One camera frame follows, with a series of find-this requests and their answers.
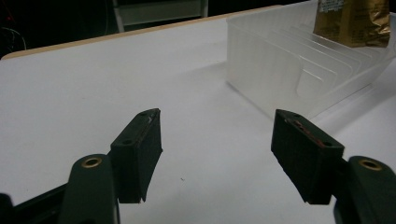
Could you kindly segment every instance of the clear plastic tray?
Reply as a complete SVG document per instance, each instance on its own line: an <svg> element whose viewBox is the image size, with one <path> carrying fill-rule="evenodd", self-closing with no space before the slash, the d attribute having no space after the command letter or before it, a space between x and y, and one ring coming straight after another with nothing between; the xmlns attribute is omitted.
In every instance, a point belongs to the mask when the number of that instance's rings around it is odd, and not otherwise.
<svg viewBox="0 0 396 224"><path fill-rule="evenodd" d="M312 34L318 1L237 15L228 22L227 80L270 117L313 118L372 83L395 58L396 16L385 49L352 49Z"/></svg>

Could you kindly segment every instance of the white table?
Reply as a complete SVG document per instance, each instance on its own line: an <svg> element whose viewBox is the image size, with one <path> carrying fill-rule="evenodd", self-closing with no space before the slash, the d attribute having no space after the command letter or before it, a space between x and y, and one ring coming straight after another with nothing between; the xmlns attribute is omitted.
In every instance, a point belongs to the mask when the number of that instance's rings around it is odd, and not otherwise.
<svg viewBox="0 0 396 224"><path fill-rule="evenodd" d="M270 150L273 121L225 82L225 19L0 61L0 191L14 204L109 151L140 111L162 111L164 153L121 223L334 223L304 204ZM396 61L313 121L396 169Z"/></svg>

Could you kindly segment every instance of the plastic container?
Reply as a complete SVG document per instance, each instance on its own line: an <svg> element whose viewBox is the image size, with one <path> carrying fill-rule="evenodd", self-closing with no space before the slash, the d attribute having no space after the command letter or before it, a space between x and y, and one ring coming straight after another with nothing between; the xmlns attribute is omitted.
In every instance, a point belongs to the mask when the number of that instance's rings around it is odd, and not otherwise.
<svg viewBox="0 0 396 224"><path fill-rule="evenodd" d="M396 57L396 15L385 49L352 49L312 34L318 1L233 16L227 80L270 117L313 118L372 83Z"/></svg>

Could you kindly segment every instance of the screw hole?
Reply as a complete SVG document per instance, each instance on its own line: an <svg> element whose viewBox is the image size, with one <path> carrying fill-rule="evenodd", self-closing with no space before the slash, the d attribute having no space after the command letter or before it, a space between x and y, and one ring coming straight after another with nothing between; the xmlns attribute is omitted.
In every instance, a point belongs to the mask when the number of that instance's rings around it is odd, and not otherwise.
<svg viewBox="0 0 396 224"><path fill-rule="evenodd" d="M102 159L98 158L98 157L94 157L94 158L89 158L87 160L85 160L81 166L84 168L92 168L95 166L98 166L100 163L102 163Z"/></svg>
<svg viewBox="0 0 396 224"><path fill-rule="evenodd" d="M382 170L381 165L375 161L361 160L361 161L359 161L359 163L361 164L361 166L363 166L369 170L374 170L374 171Z"/></svg>

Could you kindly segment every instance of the gold packet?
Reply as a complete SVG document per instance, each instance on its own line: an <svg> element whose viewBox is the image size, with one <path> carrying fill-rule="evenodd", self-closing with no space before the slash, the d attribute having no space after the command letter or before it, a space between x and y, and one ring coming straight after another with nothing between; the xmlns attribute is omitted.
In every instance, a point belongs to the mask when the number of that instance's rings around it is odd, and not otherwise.
<svg viewBox="0 0 396 224"><path fill-rule="evenodd" d="M389 19L389 0L318 0L314 34L353 48L385 48Z"/></svg>

